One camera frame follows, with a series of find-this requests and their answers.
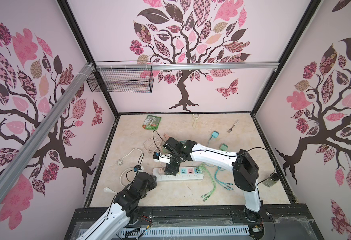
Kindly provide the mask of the green charger plug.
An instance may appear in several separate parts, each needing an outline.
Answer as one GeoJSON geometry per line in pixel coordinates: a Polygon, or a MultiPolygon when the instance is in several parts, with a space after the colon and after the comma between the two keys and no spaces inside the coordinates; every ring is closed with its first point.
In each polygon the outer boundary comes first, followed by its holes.
{"type": "Polygon", "coordinates": [[[220,150],[226,152],[228,150],[228,145],[226,144],[221,144],[220,145],[220,150]]]}

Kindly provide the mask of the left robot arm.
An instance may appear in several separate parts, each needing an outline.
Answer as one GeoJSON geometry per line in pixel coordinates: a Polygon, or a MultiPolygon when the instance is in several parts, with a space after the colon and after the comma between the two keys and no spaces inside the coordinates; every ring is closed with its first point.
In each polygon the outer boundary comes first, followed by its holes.
{"type": "Polygon", "coordinates": [[[111,240],[117,233],[138,219],[139,201],[157,186],[156,176],[139,172],[132,183],[128,184],[113,198],[109,208],[83,234],[79,240],[111,240]]]}

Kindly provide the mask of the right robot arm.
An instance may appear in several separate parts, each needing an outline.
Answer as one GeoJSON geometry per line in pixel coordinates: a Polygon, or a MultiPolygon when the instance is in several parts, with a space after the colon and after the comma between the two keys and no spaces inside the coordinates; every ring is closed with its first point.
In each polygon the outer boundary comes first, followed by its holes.
{"type": "Polygon", "coordinates": [[[245,212],[259,215],[262,201],[259,195],[259,167],[248,151],[225,152],[212,149],[195,141],[184,143],[170,137],[163,147],[168,154],[154,153],[153,159],[165,163],[165,174],[175,176],[179,172],[180,164],[186,161],[202,162],[220,167],[233,174],[234,184],[243,191],[245,198],[245,212]]]}

